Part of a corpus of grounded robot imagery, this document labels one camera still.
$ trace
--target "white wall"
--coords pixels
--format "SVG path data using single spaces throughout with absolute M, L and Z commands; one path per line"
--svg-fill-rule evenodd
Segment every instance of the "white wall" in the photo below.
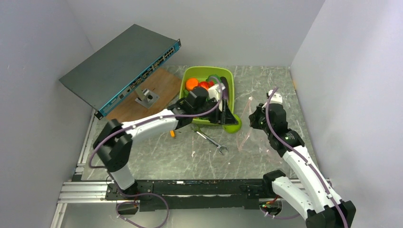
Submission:
M 403 223 L 403 2 L 326 0 L 292 65 L 321 170 L 354 228 Z
M 133 24 L 182 41 L 173 65 L 289 66 L 324 0 L 67 0 L 100 49 Z
M 58 81 L 93 53 L 64 0 L 0 3 L 0 227 L 49 227 L 90 108 Z

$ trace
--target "green ball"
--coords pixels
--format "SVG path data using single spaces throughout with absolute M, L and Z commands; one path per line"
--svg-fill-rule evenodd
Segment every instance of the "green ball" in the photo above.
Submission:
M 234 117 L 235 117 L 235 119 L 237 119 L 238 124 L 222 126 L 227 133 L 234 134 L 234 133 L 238 132 L 242 127 L 242 121 L 240 120 L 239 116 L 234 114 Z

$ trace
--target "gray floor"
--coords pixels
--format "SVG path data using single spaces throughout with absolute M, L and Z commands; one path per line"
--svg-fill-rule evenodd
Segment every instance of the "gray floor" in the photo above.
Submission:
M 182 77 L 189 66 L 165 66 L 169 72 Z M 305 141 L 316 163 L 298 99 L 287 67 L 223 66 L 234 74 L 235 110 L 243 122 L 236 134 L 226 133 L 221 126 L 206 126 L 202 130 L 211 138 L 229 148 L 224 156 L 205 139 L 180 129 L 175 139 L 168 132 L 133 145 L 129 168 L 136 179 L 244 179 L 261 178 L 263 174 L 281 169 L 290 178 L 296 178 L 291 168 L 282 162 L 270 147 L 263 131 L 249 127 L 248 116 L 256 105 L 266 101 L 266 92 L 275 86 L 283 96 L 289 128 L 297 131 Z M 96 138 L 105 125 L 98 121 L 89 140 Z M 94 164 L 101 164 L 95 157 Z M 82 180 L 104 180 L 102 169 L 85 168 Z
M 287 203 L 279 216 L 291 216 L 297 212 Z M 138 212 L 127 217 L 143 227 L 156 227 L 165 218 L 165 210 Z M 115 204 L 71 204 L 69 203 L 61 228 L 133 228 L 134 226 L 116 218 Z M 171 210 L 164 228 L 305 228 L 302 217 L 291 220 L 265 218 L 257 210 L 242 208 L 222 209 L 177 209 Z

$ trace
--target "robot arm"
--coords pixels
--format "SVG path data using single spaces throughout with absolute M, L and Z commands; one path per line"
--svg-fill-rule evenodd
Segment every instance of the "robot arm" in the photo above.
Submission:
M 117 185 L 126 194 L 137 192 L 137 182 L 131 174 L 127 162 L 133 143 L 140 142 L 154 135 L 176 130 L 190 124 L 193 120 L 189 115 L 208 117 L 211 123 L 237 124 L 238 121 L 228 108 L 226 100 L 217 104 L 219 87 L 212 86 L 208 91 L 201 87 L 194 88 L 186 98 L 182 98 L 175 104 L 161 112 L 131 122 L 119 123 L 116 119 L 109 121 L 95 140 L 93 147 L 96 148 L 108 136 L 121 131 L 107 140 L 96 151 L 105 165 L 105 168 L 113 177 Z M 216 105 L 218 108 L 208 112 Z
M 337 206 L 341 208 L 350 227 L 355 215 L 355 206 L 351 201 L 344 202 L 340 195 L 324 181 L 325 178 L 313 163 L 301 137 L 297 132 L 288 129 L 286 112 L 281 105 L 281 96 L 274 94 L 272 97 L 275 98 L 275 103 L 270 104 L 268 110 L 272 130 L 282 141 L 293 147 L 299 155 L 284 146 L 269 129 L 266 119 L 267 104 L 259 104 L 256 111 L 249 116 L 250 126 L 263 130 L 268 135 L 271 147 L 290 165 L 305 187 L 307 194 L 294 186 L 280 170 L 263 176 L 264 191 L 284 198 L 304 218 L 308 228 L 343 227 L 341 216 L 336 210 Z

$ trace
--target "small orange object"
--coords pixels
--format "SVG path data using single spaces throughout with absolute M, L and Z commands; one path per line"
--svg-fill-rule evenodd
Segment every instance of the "small orange object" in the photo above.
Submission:
M 197 78 L 192 77 L 192 78 L 189 78 L 185 84 L 186 84 L 186 89 L 188 91 L 192 91 L 199 84 L 199 80 L 197 80 Z

